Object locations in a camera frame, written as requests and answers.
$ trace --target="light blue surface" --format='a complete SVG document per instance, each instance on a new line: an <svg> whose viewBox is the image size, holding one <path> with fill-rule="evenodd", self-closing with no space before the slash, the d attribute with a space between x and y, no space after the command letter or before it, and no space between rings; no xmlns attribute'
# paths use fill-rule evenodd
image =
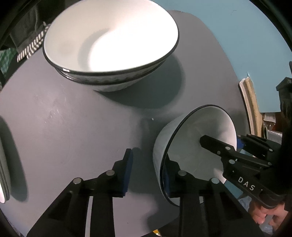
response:
<svg viewBox="0 0 292 237"><path fill-rule="evenodd" d="M270 20L249 0L154 0L166 10L198 17L213 32L240 81L249 75L261 112L280 111L276 85L292 52Z"/></svg>

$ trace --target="white bowl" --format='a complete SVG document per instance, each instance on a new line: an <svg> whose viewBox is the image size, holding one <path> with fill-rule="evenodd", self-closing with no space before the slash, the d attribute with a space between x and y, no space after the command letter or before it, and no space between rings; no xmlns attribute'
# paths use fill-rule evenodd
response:
<svg viewBox="0 0 292 237"><path fill-rule="evenodd" d="M85 84L130 81L157 68L179 40L172 16L149 0L83 0L51 24L43 52Z"/></svg>
<svg viewBox="0 0 292 237"><path fill-rule="evenodd" d="M164 190L163 166L168 154L170 160L178 162L181 170L202 180L218 178L222 183L223 165L218 155L204 149L200 138L208 135L237 146L234 124L222 108L216 105L201 106L187 115L182 115L167 124L159 133L153 149L153 163L160 189L172 204L179 205L179 198L169 198Z"/></svg>

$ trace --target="metal screw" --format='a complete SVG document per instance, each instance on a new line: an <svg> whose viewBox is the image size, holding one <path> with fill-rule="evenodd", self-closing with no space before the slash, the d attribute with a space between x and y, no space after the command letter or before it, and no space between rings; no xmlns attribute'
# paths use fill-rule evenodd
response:
<svg viewBox="0 0 292 237"><path fill-rule="evenodd" d="M180 170L180 171L178 172L178 175L179 175L179 176L185 176L185 175L187 175L187 172L185 172L184 170Z"/></svg>
<svg viewBox="0 0 292 237"><path fill-rule="evenodd" d="M217 179L217 178L212 178L212 179L211 179L211 182L212 182L213 184L219 184L219 183L220 183L219 179Z"/></svg>
<svg viewBox="0 0 292 237"><path fill-rule="evenodd" d="M108 170L106 172L107 176L113 176L114 175L114 170Z"/></svg>
<svg viewBox="0 0 292 237"><path fill-rule="evenodd" d="M81 183L81 178L75 178L75 179L73 179L73 183L74 184L80 184Z"/></svg>

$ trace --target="table surface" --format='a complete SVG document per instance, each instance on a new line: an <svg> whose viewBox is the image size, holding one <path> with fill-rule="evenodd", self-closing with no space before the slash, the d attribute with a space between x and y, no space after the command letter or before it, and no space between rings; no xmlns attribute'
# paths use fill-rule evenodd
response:
<svg viewBox="0 0 292 237"><path fill-rule="evenodd" d="M253 81L260 112L280 111L276 86L291 77L292 52L273 23L249 0L154 0L198 17L214 34L237 79Z"/></svg>
<svg viewBox="0 0 292 237"><path fill-rule="evenodd" d="M170 11L180 41L163 65L121 91L98 93L62 77L36 52L0 93L0 137L11 199L0 207L24 235L75 177L111 169L134 153L129 190L114 198L117 237L139 237L172 221L178 209L160 193L152 149L171 120L204 104L224 108L237 133L248 132L238 77L197 17Z"/></svg>

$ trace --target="wooden strip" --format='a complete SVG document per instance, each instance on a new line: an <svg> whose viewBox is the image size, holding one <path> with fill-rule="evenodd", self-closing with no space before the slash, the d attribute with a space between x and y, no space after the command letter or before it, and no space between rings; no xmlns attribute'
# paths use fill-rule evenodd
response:
<svg viewBox="0 0 292 237"><path fill-rule="evenodd" d="M248 114L250 132L253 135L262 136L263 117L259 111L256 94L253 88L253 83L250 77L244 78L240 81L239 87L241 89L246 110Z"/></svg>

